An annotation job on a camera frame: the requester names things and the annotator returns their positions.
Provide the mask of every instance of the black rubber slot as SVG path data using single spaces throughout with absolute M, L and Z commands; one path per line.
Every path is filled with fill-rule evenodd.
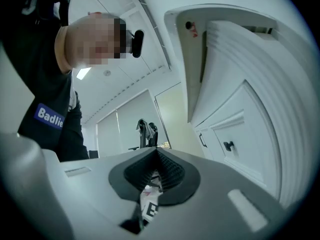
M 157 170 L 163 188 L 159 206 L 182 204 L 200 185 L 200 174 L 190 163 L 162 148 L 151 148 L 116 165 L 109 174 L 109 182 L 118 196 L 140 202 L 140 194 Z

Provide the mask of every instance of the person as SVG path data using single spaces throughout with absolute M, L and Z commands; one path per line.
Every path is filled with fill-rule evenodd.
M 125 22 L 99 12 L 69 26 L 58 19 L 35 24 L 32 14 L 20 17 L 3 37 L 7 56 L 35 96 L 18 133 L 54 151 L 61 162 L 88 159 L 72 70 L 107 64 L 129 52 Z

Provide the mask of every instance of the black shirt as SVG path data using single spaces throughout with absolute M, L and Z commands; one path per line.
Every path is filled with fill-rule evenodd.
M 11 26 L 3 38 L 5 51 L 35 96 L 18 132 L 56 152 L 61 162 L 89 158 L 83 145 L 78 95 L 76 106 L 68 111 L 72 74 L 61 73 L 55 56 L 59 21 L 35 25 L 31 16 L 22 15 Z

